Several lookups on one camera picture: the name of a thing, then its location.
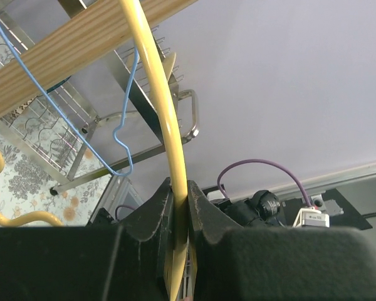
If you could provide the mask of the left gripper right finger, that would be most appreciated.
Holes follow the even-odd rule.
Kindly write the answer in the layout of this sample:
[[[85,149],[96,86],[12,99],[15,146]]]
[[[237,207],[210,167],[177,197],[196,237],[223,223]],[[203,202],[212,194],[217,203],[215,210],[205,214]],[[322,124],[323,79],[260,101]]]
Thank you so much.
[[[194,300],[376,300],[376,251],[345,227],[242,227],[188,181]]]

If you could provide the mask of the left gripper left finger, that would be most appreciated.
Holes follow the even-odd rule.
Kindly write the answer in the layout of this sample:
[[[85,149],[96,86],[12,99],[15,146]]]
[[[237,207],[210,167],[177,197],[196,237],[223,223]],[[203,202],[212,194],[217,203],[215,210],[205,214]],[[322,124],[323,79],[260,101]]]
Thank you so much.
[[[170,179],[119,222],[0,228],[0,300],[169,300]]]

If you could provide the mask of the yellow hanger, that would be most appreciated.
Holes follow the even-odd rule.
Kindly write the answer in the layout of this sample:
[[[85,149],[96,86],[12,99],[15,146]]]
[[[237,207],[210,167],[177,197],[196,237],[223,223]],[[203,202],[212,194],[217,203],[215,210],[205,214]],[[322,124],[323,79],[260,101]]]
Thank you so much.
[[[157,48],[155,56],[160,60],[160,56],[157,53]],[[22,69],[30,77],[31,81],[38,87],[38,90],[40,92],[39,95],[45,95],[46,89],[38,83],[33,74],[28,70],[28,67],[23,63],[21,55],[19,53],[14,53],[14,61],[17,61],[21,65]],[[170,93],[169,86],[167,83],[167,79],[165,88],[166,98],[156,100],[155,87],[152,84],[150,84],[150,87],[154,98],[155,111],[160,122],[160,128],[164,140],[165,151],[169,163],[170,176],[172,181],[172,191],[175,197],[175,246],[173,250],[172,271],[170,273],[169,284],[167,287],[169,298],[171,300],[175,300],[177,298],[180,282],[182,280],[187,252],[187,176],[185,170],[184,153],[180,137],[179,124],[177,121],[177,116],[172,101],[172,95]]]

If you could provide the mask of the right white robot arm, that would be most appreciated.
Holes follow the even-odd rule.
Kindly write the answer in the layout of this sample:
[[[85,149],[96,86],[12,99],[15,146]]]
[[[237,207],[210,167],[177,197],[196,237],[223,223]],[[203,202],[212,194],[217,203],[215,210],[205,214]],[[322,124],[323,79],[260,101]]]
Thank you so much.
[[[331,226],[344,226],[369,230],[372,225],[336,189],[315,194],[310,201],[322,213],[330,217]],[[231,202],[215,199],[211,203],[243,227],[292,226],[298,211],[306,206],[301,198],[280,200],[267,190],[256,192],[252,197]]]

